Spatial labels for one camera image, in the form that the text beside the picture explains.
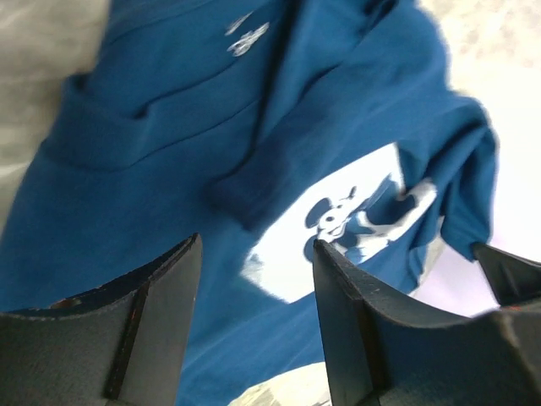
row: white graphic print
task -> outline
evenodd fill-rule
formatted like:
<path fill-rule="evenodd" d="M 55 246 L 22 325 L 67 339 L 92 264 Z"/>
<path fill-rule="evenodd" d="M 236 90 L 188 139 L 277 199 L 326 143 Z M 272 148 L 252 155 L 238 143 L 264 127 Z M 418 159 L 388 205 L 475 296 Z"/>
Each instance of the white graphic print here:
<path fill-rule="evenodd" d="M 240 40 L 231 45 L 227 50 L 232 52 L 235 57 L 244 55 L 255 44 L 264 33 L 269 29 L 270 24 L 264 23 L 255 31 L 248 31 L 246 34 L 240 37 Z"/>
<path fill-rule="evenodd" d="M 233 23 L 227 27 L 226 36 L 230 36 L 233 32 L 235 32 L 238 27 L 240 27 L 244 21 L 248 19 L 250 15 L 252 15 L 254 12 L 248 13 L 246 15 L 243 15 L 240 19 L 235 20 Z"/>
<path fill-rule="evenodd" d="M 430 179 L 405 193 L 397 148 L 386 145 L 300 196 L 252 249 L 243 277 L 291 303 L 314 291 L 316 239 L 332 243 L 359 265 L 404 235 L 436 193 Z"/>

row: white surface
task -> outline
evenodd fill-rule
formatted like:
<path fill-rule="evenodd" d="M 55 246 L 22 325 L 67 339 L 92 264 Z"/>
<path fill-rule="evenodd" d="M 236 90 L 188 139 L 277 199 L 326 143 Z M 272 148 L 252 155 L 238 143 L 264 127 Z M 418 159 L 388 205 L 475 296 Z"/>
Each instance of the white surface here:
<path fill-rule="evenodd" d="M 534 261 L 541 261 L 538 230 L 541 201 L 538 173 L 541 159 L 524 162 L 502 152 L 502 163 L 495 193 L 494 247 Z M 476 315 L 497 307 L 478 263 L 470 263 L 445 247 L 433 271 L 415 298 L 459 315 Z"/>

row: t-shirt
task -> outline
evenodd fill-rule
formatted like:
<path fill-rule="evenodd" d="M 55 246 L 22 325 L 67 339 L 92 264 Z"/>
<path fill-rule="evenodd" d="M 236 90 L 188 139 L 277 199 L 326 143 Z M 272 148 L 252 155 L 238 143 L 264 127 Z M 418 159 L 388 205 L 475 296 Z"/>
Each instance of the t-shirt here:
<path fill-rule="evenodd" d="M 116 1 L 0 240 L 0 309 L 48 306 L 200 233 L 179 405 L 323 360 L 312 244 L 403 292 L 490 233 L 495 138 L 410 0 Z"/>

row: black plastic part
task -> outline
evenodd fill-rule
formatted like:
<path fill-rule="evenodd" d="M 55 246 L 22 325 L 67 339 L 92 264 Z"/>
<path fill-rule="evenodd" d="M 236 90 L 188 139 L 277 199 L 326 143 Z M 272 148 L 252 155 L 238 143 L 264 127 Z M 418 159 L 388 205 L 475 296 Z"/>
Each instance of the black plastic part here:
<path fill-rule="evenodd" d="M 173 406 L 201 251 L 195 235 L 51 309 L 0 313 L 0 404 Z"/>
<path fill-rule="evenodd" d="M 321 241 L 314 285 L 333 406 L 541 404 L 541 313 L 453 315 Z"/>
<path fill-rule="evenodd" d="M 472 251 L 502 306 L 516 306 L 541 298 L 541 264 L 498 250 L 473 244 Z"/>

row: blue fabric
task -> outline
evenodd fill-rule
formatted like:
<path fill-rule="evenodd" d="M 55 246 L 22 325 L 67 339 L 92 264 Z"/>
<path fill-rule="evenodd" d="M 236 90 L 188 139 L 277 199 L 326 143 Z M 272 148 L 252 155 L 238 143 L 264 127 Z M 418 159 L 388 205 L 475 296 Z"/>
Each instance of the blue fabric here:
<path fill-rule="evenodd" d="M 267 22 L 242 57 L 227 50 Z M 495 139 L 479 104 L 447 88 L 446 65 L 409 0 L 113 2 L 99 63 L 65 82 L 9 215 L 0 309 L 48 306 L 197 232 L 205 253 L 178 404 L 227 404 L 323 360 L 314 295 L 287 304 L 241 277 L 243 263 L 311 185 L 393 143 L 406 189 L 428 178 L 437 197 L 386 248 L 368 257 L 353 241 L 348 257 L 411 291 L 444 216 L 442 236 L 471 260 L 490 233 Z M 387 190 L 347 232 L 364 233 L 364 211 L 387 224 L 416 206 Z"/>

